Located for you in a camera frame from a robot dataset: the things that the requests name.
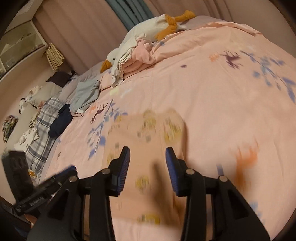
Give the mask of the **navy dark garment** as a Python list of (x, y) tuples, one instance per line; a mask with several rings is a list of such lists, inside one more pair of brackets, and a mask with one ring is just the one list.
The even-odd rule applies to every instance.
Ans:
[(64, 104), (58, 111), (58, 116), (50, 125), (48, 135), (51, 138), (59, 137), (73, 119), (73, 115), (70, 113), (70, 104)]

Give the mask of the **teal curtain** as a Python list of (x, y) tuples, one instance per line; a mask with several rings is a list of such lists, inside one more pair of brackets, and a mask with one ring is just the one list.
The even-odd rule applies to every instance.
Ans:
[(143, 0), (106, 0), (106, 2), (128, 31), (154, 17)]

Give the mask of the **white bedside shelf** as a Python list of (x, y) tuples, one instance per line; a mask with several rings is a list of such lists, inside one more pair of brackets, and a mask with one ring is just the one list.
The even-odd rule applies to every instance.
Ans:
[(1, 79), (42, 57), (47, 43), (33, 23), (42, 1), (19, 1), (1, 29)]

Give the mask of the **hanging straw bundle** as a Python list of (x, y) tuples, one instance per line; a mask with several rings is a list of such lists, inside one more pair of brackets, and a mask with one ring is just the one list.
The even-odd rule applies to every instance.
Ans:
[(52, 43), (49, 44), (48, 48), (45, 51), (45, 54), (48, 63), (53, 71), (57, 71), (65, 60), (63, 54)]

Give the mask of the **peach duck-print pajama garment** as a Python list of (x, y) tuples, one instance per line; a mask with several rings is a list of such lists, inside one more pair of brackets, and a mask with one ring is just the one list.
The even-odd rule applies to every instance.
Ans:
[(118, 158), (124, 146), (130, 149), (125, 186), (110, 199), (113, 217), (138, 223), (181, 226), (185, 198), (173, 192), (166, 164), (166, 148), (184, 157), (186, 132), (181, 116), (173, 109), (163, 113), (146, 110), (139, 115), (119, 115), (108, 132), (102, 167)]

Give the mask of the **white folded cloth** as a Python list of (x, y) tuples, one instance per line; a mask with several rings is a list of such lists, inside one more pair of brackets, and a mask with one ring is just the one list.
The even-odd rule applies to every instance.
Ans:
[(116, 87), (123, 82), (123, 70), (122, 66), (128, 60), (132, 58), (132, 52), (138, 45), (138, 42), (143, 37), (143, 35), (139, 37), (132, 37), (129, 38), (126, 42), (121, 43), (119, 46), (119, 51), (116, 54), (114, 63), (112, 64), (111, 68), (111, 79), (112, 79), (112, 86)]

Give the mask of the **dark brown pillow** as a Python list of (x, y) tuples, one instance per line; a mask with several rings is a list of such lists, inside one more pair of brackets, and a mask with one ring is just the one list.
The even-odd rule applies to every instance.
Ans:
[(68, 82), (71, 81), (71, 78), (74, 76), (75, 72), (72, 71), (71, 74), (66, 73), (64, 71), (55, 72), (53, 76), (51, 76), (46, 82), (53, 82), (59, 87), (64, 87)]

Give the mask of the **grey plaid blanket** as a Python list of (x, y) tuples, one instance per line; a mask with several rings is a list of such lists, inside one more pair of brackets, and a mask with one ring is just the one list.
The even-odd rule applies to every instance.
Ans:
[(45, 102), (37, 116), (36, 128), (39, 138), (29, 145), (26, 158), (29, 169), (38, 178), (41, 177), (43, 167), (56, 140), (56, 138), (49, 137), (48, 132), (51, 124), (58, 117), (62, 106), (63, 103), (59, 101), (58, 97), (51, 97)]

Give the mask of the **pink printed duvet cover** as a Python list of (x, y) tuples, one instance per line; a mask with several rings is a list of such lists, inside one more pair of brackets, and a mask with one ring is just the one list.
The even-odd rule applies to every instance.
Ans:
[[(74, 118), (44, 166), (46, 179), (74, 165), (80, 178), (100, 171), (119, 115), (175, 110), (186, 132), (184, 159), (204, 176), (225, 175), (277, 237), (295, 211), (295, 58), (262, 33), (211, 22), (152, 44), (155, 62), (124, 75), (92, 67), (98, 99)], [(182, 226), (113, 217), (117, 240), (179, 240)]]

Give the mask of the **pink folded towel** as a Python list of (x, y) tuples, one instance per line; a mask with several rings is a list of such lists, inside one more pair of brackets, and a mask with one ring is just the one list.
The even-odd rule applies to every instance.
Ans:
[(142, 66), (151, 65), (155, 62), (152, 53), (152, 43), (146, 39), (138, 39), (137, 46), (132, 49), (131, 56), (121, 65), (123, 74), (132, 73)]

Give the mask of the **white goose plush toy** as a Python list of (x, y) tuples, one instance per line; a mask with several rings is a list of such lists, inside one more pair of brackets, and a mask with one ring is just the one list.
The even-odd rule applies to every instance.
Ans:
[(168, 14), (163, 14), (135, 25), (128, 31), (119, 47), (115, 48), (107, 55), (106, 60), (102, 63), (100, 73), (103, 73), (114, 65), (114, 61), (116, 57), (119, 56), (119, 52), (130, 39), (136, 40), (137, 38), (144, 37), (144, 39), (150, 42), (160, 41), (167, 35), (186, 30), (187, 28), (179, 25), (179, 23), (195, 17), (196, 15), (192, 11), (185, 10), (180, 16), (171, 17)]

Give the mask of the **grey-blue crumpled garment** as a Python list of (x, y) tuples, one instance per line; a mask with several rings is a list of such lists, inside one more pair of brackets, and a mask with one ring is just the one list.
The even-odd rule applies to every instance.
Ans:
[(84, 113), (98, 99), (99, 90), (100, 82), (96, 78), (79, 82), (70, 102), (70, 111), (73, 114)]

